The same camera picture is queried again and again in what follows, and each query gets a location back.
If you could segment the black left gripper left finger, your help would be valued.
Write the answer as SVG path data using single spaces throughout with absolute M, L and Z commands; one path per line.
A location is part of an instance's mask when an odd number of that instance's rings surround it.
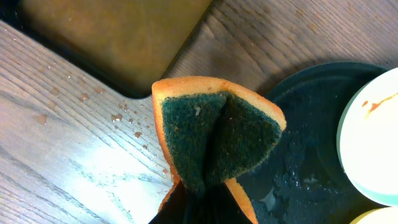
M 149 224 L 197 224 L 198 197 L 179 182 Z

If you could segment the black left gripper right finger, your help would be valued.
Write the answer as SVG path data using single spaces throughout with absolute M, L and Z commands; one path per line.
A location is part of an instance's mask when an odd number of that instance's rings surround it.
M 225 184 L 209 189 L 202 205 L 205 224 L 251 224 Z

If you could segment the black round serving tray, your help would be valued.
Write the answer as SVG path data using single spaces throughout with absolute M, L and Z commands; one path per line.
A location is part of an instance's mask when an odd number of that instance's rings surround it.
M 344 173 L 336 134 L 351 97 L 384 71 L 359 62 L 316 65 L 266 95 L 284 112 L 286 129 L 269 158 L 237 179 L 259 223 L 349 223 L 379 207 Z

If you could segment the black rectangular water tray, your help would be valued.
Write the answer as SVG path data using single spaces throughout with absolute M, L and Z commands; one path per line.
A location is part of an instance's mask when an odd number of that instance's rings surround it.
M 130 98 L 150 95 L 209 0 L 1 0 L 1 19 Z

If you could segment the mint green plate top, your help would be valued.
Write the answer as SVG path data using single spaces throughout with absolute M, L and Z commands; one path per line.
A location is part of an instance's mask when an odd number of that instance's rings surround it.
M 397 206 L 397 69 L 368 81 L 350 99 L 336 134 L 340 164 L 355 188 Z

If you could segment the yellow plate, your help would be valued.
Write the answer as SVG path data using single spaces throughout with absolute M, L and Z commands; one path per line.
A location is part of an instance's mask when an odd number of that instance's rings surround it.
M 356 217 L 349 224 L 398 224 L 397 207 L 370 210 Z

